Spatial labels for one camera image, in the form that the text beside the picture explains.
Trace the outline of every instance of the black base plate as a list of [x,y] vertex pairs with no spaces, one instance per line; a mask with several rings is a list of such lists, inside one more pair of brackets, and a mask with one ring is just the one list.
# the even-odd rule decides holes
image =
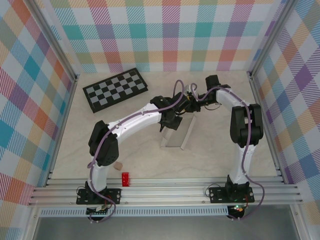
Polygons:
[[[78,197],[75,203],[77,205],[104,205],[106,203],[105,199],[102,197],[100,197],[98,201],[90,202],[90,200],[87,198],[87,195],[88,193],[86,189],[79,189]],[[104,196],[114,201],[115,204],[120,204],[121,188],[107,188]]]
[[[248,198],[248,203],[254,203],[255,197],[252,195],[252,188],[248,188],[248,192],[246,194]],[[246,203],[246,196],[243,194],[243,197],[240,198],[238,201],[231,201],[227,196],[227,191],[225,187],[209,187],[209,196],[210,196],[210,203],[212,204],[220,204],[220,203]]]

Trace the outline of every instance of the chessboard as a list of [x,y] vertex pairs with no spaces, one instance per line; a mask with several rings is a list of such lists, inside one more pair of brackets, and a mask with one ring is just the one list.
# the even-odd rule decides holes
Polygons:
[[93,113],[148,91],[148,85],[136,68],[83,88]]

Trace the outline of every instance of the beige floor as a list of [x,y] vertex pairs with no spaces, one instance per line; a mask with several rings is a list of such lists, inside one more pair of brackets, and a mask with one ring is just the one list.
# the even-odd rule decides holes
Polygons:
[[[120,102],[95,114],[92,113],[83,87],[114,74],[83,73],[75,91],[61,147],[53,171],[53,178],[87,178],[87,164],[91,159],[88,141],[97,121],[105,123],[121,119],[142,108],[154,96],[172,96],[174,82],[198,84],[198,93],[206,91],[205,78],[218,74],[222,84],[229,84],[244,100],[253,103],[254,97],[244,71],[220,72],[145,72],[142,77],[149,91]],[[160,125],[154,124],[126,139],[119,147],[118,161],[123,172],[131,178],[203,178],[226,177],[234,160],[234,143],[230,139],[231,114],[220,107],[215,111],[203,109],[196,113],[197,120],[186,144],[179,148],[160,148]],[[276,171],[265,137],[253,156],[251,176],[275,176]],[[113,167],[110,178],[120,178],[121,172]]]

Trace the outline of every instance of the purple cable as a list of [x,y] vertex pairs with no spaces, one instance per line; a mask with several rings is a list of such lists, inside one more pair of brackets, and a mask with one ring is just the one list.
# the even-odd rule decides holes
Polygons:
[[91,189],[93,190],[93,192],[94,192],[95,194],[97,194],[99,197],[101,197],[101,198],[109,201],[110,203],[112,203],[112,205],[114,206],[114,208],[113,208],[112,213],[111,213],[109,216],[104,217],[104,218],[103,218],[102,220],[100,220],[100,221],[93,221],[92,218],[91,218],[91,215],[92,215],[92,214],[90,214],[90,215],[89,215],[89,219],[91,220],[91,222],[94,222],[94,223],[102,223],[102,222],[108,220],[109,218],[111,218],[111,216],[116,212],[116,204],[115,204],[115,202],[112,201],[110,198],[101,195],[101,194],[95,189],[95,187],[94,187],[94,185],[93,185],[93,183],[92,183],[94,165],[96,164],[97,156],[98,156],[98,154],[99,154],[99,151],[100,151],[101,146],[102,146],[102,144],[104,143],[105,139],[108,137],[108,135],[109,135],[113,130],[116,129],[117,126],[122,125],[122,124],[125,123],[126,121],[128,121],[128,120],[130,120],[130,119],[132,119],[132,118],[134,118],[134,117],[136,117],[136,116],[144,115],[144,114],[150,114],[150,113],[155,113],[155,112],[165,111],[165,110],[170,109],[170,108],[173,108],[175,105],[177,105],[177,104],[180,102],[180,100],[182,99],[182,97],[183,97],[183,95],[184,95],[184,91],[185,91],[185,85],[184,85],[184,83],[183,83],[180,79],[175,82],[173,91],[174,91],[174,92],[176,91],[176,87],[177,87],[177,84],[178,84],[178,83],[181,83],[182,91],[181,91],[181,94],[180,94],[179,99],[178,99],[175,103],[171,104],[170,106],[166,106],[166,107],[163,107],[163,108],[160,108],[160,109],[148,110],[148,111],[144,111],[144,112],[137,112],[137,113],[135,113],[135,114],[133,114],[133,115],[130,115],[130,116],[126,117],[124,120],[120,121],[117,125],[115,125],[114,127],[112,127],[112,128],[103,136],[103,138],[101,139],[101,141],[100,141],[100,143],[99,143],[99,145],[98,145],[98,147],[97,147],[97,149],[96,149],[96,151],[95,151],[93,160],[87,165],[87,168],[90,169],[89,180],[90,180],[90,185],[91,185]]
[[[191,83],[190,87],[191,87],[191,92],[192,92],[192,95],[194,96],[194,98],[198,101],[203,101],[210,92],[212,92],[213,90],[222,90],[222,91],[225,91],[227,93],[229,93],[231,96],[233,96],[235,99],[237,99],[239,102],[241,102],[243,104],[243,106],[245,107],[245,110],[246,110],[246,113],[247,113],[247,117],[248,117],[248,123],[251,123],[251,117],[250,117],[250,110],[247,106],[247,104],[240,98],[238,97],[237,95],[235,95],[232,91],[228,90],[227,88],[224,88],[224,87],[220,87],[220,86],[215,86],[211,89],[208,90],[208,92],[203,96],[203,98],[198,98],[198,96],[196,96],[195,92],[194,92],[194,89],[193,89],[193,86],[195,86],[195,89],[197,89],[197,84],[195,83]],[[243,152],[243,157],[242,157],[242,161],[241,161],[241,168],[242,168],[242,172],[244,173],[246,179],[249,180],[249,182],[255,184],[255,185],[258,185],[259,187],[261,187],[262,189],[262,197],[261,197],[261,200],[259,202],[259,204],[256,206],[256,208],[251,211],[248,215],[242,217],[242,220],[248,218],[249,216],[251,216],[253,213],[255,213],[259,207],[261,206],[262,202],[264,201],[265,199],[265,188],[264,186],[262,186],[260,183],[256,182],[256,181],[253,181],[246,173],[246,170],[245,170],[245,159],[246,159],[246,154],[247,154],[247,151],[248,151],[248,148],[249,148],[249,145],[250,145],[250,139],[251,139],[251,124],[248,124],[248,137],[246,139],[246,145],[245,145],[245,149],[244,149],[244,152]]]

